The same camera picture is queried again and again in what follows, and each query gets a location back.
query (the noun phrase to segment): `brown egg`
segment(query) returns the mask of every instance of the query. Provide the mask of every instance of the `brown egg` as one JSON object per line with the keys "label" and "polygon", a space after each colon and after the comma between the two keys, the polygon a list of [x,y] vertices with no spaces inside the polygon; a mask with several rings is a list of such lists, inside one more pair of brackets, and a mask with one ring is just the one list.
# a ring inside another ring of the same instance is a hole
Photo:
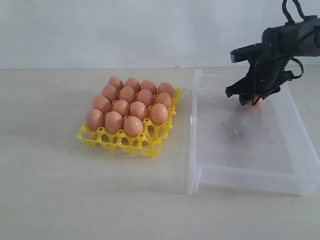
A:
{"label": "brown egg", "polygon": [[162,103],[156,103],[150,111],[150,118],[156,125],[162,125],[168,120],[168,109]]}
{"label": "brown egg", "polygon": [[125,100],[128,104],[132,104],[136,100],[136,93],[131,87],[125,86],[119,93],[119,100]]}
{"label": "brown egg", "polygon": [[156,95],[158,92],[157,86],[150,80],[144,80],[141,83],[141,90],[148,89],[152,92],[152,95]]}
{"label": "brown egg", "polygon": [[123,123],[123,130],[130,137],[136,137],[138,134],[144,131],[144,125],[142,121],[136,116],[129,116]]}
{"label": "brown egg", "polygon": [[176,95],[174,87],[168,82],[163,82],[158,86],[158,94],[160,93],[168,93],[172,98]]}
{"label": "brown egg", "polygon": [[150,105],[152,105],[152,103],[154,101],[154,96],[152,95],[152,92],[150,90],[142,89],[138,93],[136,100],[144,103],[144,105],[148,108]]}
{"label": "brown egg", "polygon": [[85,115],[85,124],[91,131],[97,131],[98,128],[103,127],[104,124],[104,115],[98,109],[91,109]]}
{"label": "brown egg", "polygon": [[124,86],[132,88],[136,93],[140,91],[140,82],[135,77],[128,78]]}
{"label": "brown egg", "polygon": [[141,121],[149,115],[148,108],[140,101],[135,101],[130,104],[130,115],[138,117]]}
{"label": "brown egg", "polygon": [[111,103],[105,96],[96,96],[93,99],[93,108],[98,109],[103,115],[111,111]]}
{"label": "brown egg", "polygon": [[112,111],[120,113],[122,117],[130,114],[130,105],[125,100],[118,100],[112,106]]}
{"label": "brown egg", "polygon": [[[256,100],[258,99],[258,97],[259,97],[259,96],[255,96],[255,97],[254,97],[254,101],[256,101]],[[251,108],[257,109],[257,108],[260,108],[260,107],[261,107],[263,101],[264,101],[264,100],[263,100],[262,97],[261,97],[261,98],[259,99],[259,101],[258,101],[255,105],[252,105],[252,100],[248,101],[248,102],[247,102],[247,105],[248,105],[249,107],[251,107]]]}
{"label": "brown egg", "polygon": [[124,88],[124,83],[122,82],[121,78],[118,76],[112,76],[109,79],[109,85],[115,86],[115,88],[120,91],[121,89]]}
{"label": "brown egg", "polygon": [[101,95],[105,96],[112,103],[114,100],[118,100],[119,93],[115,86],[109,84],[104,87]]}
{"label": "brown egg", "polygon": [[110,111],[105,115],[104,125],[109,133],[116,134],[124,128],[124,119],[117,111]]}
{"label": "brown egg", "polygon": [[155,100],[155,103],[161,103],[163,105],[165,105],[165,107],[167,109],[171,108],[172,107],[172,98],[170,96],[169,93],[167,92],[162,92],[158,95],[158,97],[156,98]]}

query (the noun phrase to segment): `plastic egg tray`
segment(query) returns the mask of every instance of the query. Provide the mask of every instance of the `plastic egg tray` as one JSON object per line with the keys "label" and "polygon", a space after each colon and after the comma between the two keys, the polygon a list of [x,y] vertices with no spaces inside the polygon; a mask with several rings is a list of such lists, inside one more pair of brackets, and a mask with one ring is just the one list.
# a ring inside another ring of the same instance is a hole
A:
{"label": "plastic egg tray", "polygon": [[105,127],[99,127],[97,131],[91,131],[84,124],[76,138],[89,147],[95,147],[100,144],[110,151],[114,151],[117,147],[123,149],[128,154],[134,154],[137,151],[142,151],[148,157],[155,157],[162,150],[162,139],[166,139],[169,135],[169,129],[173,126],[173,116],[176,115],[176,104],[180,101],[180,94],[182,90],[177,88],[175,96],[172,98],[172,107],[168,109],[168,120],[162,125],[154,124],[150,118],[143,120],[143,132],[137,137],[131,137],[125,133],[124,130],[119,130],[112,134],[106,130]]}

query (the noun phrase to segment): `transparent plastic box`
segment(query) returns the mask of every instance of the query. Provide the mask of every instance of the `transparent plastic box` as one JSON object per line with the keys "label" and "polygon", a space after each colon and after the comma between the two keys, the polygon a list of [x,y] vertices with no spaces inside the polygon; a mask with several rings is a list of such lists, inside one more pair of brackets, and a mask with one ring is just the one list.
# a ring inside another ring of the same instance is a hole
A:
{"label": "transparent plastic box", "polygon": [[203,182],[310,194],[320,162],[287,85],[251,108],[225,94],[240,78],[194,72],[187,193]]}

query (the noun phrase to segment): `table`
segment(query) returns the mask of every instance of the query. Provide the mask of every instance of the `table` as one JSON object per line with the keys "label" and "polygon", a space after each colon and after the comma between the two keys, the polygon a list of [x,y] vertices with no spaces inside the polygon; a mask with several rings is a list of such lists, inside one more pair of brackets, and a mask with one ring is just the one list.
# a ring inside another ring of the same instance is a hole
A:
{"label": "table", "polygon": [[[243,76],[248,69],[202,70]],[[193,74],[1,70],[0,239],[319,239],[320,187],[297,196],[201,183],[197,195],[186,194]],[[318,155],[319,74],[319,67],[308,66],[289,83]],[[183,89],[175,127],[156,158],[89,148],[76,139],[111,76]]]}

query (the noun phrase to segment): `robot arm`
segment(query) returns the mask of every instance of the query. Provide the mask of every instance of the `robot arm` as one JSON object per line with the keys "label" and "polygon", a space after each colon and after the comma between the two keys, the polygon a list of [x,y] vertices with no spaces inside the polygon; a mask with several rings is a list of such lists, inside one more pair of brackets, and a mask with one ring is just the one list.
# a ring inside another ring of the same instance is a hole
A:
{"label": "robot arm", "polygon": [[[250,67],[244,78],[226,88],[228,98],[239,95],[241,105],[252,101],[254,106],[261,98],[278,93],[286,81],[303,75],[303,65],[295,57],[320,56],[320,18],[316,15],[305,16],[298,0],[293,2],[302,22],[293,21],[286,8],[287,0],[283,0],[282,11],[288,22],[267,28],[262,34],[261,43],[238,48],[230,53],[233,63],[248,61]],[[290,60],[300,66],[301,75],[295,76],[291,71],[285,71]]]}

